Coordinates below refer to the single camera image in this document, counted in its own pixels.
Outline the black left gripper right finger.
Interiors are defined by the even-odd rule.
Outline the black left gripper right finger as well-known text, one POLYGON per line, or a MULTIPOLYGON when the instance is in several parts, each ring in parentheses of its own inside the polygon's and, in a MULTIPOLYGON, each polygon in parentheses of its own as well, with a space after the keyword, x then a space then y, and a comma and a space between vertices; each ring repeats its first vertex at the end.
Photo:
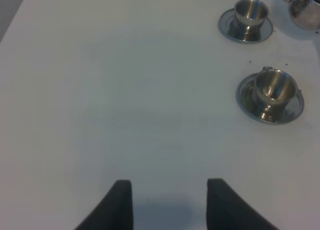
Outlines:
POLYGON ((223 179, 207 180, 207 229, 277 229, 223 179))

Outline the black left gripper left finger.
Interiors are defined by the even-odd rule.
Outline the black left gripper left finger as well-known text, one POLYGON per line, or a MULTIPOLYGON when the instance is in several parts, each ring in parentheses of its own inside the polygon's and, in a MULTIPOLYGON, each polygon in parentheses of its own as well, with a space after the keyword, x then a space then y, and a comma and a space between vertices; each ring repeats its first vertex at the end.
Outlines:
POLYGON ((129 180, 117 180, 101 202, 76 229, 133 230, 134 211, 131 185, 129 180))

